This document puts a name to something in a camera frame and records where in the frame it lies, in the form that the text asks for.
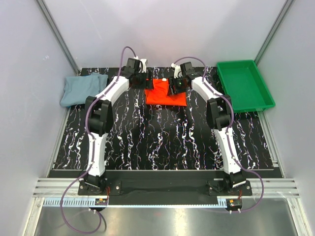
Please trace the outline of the orange t shirt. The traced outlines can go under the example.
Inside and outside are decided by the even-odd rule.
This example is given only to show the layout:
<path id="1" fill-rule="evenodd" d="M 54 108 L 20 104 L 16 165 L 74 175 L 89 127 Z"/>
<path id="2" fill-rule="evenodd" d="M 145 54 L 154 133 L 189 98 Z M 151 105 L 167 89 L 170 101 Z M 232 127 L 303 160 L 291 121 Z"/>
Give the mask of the orange t shirt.
<path id="1" fill-rule="evenodd" d="M 186 106 L 186 93 L 169 95 L 168 79 L 153 79 L 153 89 L 146 89 L 145 100 L 147 105 Z"/>

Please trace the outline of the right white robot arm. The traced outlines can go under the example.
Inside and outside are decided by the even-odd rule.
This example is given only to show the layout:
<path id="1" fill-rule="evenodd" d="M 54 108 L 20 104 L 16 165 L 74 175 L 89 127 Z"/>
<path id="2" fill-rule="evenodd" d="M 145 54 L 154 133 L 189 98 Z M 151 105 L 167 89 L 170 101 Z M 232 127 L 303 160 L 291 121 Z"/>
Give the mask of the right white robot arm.
<path id="1" fill-rule="evenodd" d="M 169 94 L 177 95 L 191 88 L 206 102 L 206 121 L 218 141 L 224 171 L 223 180 L 216 188 L 213 187 L 213 190 L 218 193 L 225 191 L 229 195 L 239 195 L 246 184 L 246 178 L 233 140 L 234 112 L 230 96 L 223 95 L 212 87 L 200 73 L 194 70 L 191 62 L 180 65 L 172 63 L 171 67 L 173 75 L 169 77 Z"/>

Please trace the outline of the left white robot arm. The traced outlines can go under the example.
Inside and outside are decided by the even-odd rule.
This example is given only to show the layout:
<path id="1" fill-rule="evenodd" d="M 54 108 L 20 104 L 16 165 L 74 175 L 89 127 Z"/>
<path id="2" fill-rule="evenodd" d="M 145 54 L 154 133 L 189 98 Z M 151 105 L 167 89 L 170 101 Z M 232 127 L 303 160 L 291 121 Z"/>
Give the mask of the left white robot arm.
<path id="1" fill-rule="evenodd" d="M 88 195 L 109 193 L 105 176 L 105 147 L 114 124 L 113 105 L 128 89 L 153 89 L 152 73 L 147 70 L 147 59 L 129 58 L 110 84 L 85 103 L 85 127 L 89 139 L 88 165 L 81 174 L 79 190 Z"/>

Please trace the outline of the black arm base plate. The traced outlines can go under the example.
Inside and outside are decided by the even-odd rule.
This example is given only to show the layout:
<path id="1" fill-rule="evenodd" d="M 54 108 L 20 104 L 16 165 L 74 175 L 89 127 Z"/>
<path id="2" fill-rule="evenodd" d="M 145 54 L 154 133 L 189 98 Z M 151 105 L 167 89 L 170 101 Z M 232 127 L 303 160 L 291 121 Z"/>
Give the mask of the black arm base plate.
<path id="1" fill-rule="evenodd" d="M 106 171 L 101 177 L 85 177 L 79 195 L 109 195 L 112 205 L 205 206 L 217 198 L 252 196 L 246 174 L 229 176 L 224 171 Z"/>

